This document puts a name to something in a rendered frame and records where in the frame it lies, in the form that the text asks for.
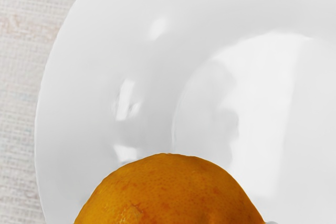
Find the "white plate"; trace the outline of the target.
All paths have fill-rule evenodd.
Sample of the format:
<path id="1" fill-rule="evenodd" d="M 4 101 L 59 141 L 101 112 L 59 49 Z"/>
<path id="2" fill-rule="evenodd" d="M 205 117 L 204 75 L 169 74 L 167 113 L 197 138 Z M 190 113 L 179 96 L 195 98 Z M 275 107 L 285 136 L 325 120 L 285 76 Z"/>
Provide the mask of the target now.
<path id="1" fill-rule="evenodd" d="M 336 0 L 76 0 L 36 110 L 46 224 L 156 153 L 221 166 L 266 221 L 336 224 Z"/>

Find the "orange fruit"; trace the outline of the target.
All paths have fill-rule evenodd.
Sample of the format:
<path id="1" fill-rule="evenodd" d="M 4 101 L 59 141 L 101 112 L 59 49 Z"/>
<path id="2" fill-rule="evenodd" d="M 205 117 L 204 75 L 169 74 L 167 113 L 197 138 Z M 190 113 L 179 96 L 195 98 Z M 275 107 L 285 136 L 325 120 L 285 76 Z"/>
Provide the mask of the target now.
<path id="1" fill-rule="evenodd" d="M 239 183 L 207 160 L 155 154 L 102 180 L 74 224 L 265 224 Z"/>

